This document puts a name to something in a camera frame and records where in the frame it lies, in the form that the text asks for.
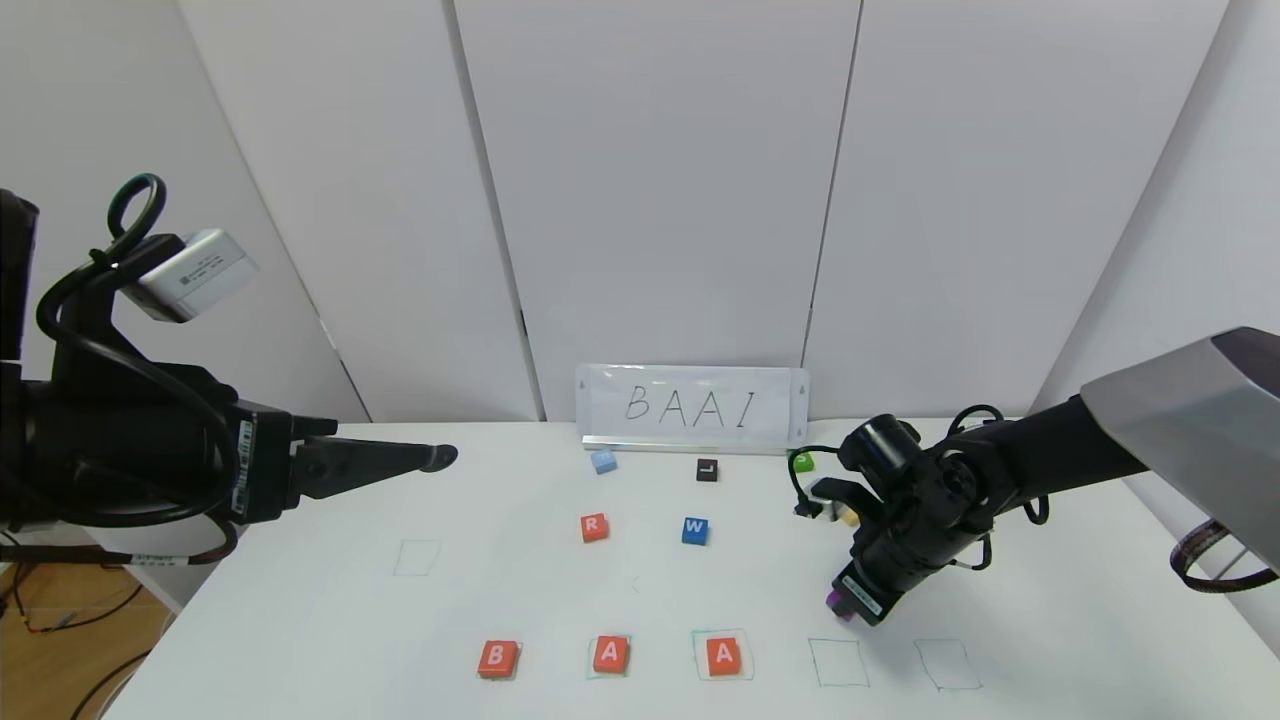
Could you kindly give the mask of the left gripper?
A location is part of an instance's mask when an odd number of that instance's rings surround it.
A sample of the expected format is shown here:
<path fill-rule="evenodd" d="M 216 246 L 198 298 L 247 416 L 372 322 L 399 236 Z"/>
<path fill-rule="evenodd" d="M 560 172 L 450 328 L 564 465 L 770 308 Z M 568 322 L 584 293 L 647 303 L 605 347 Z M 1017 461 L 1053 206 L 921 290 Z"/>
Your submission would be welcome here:
<path fill-rule="evenodd" d="M 329 437 L 338 420 L 253 404 L 201 366 L 83 364 L 20 384 L 20 518 L 160 525 L 198 515 L 238 525 L 412 471 L 453 445 Z M 302 442 L 293 452 L 294 442 Z"/>

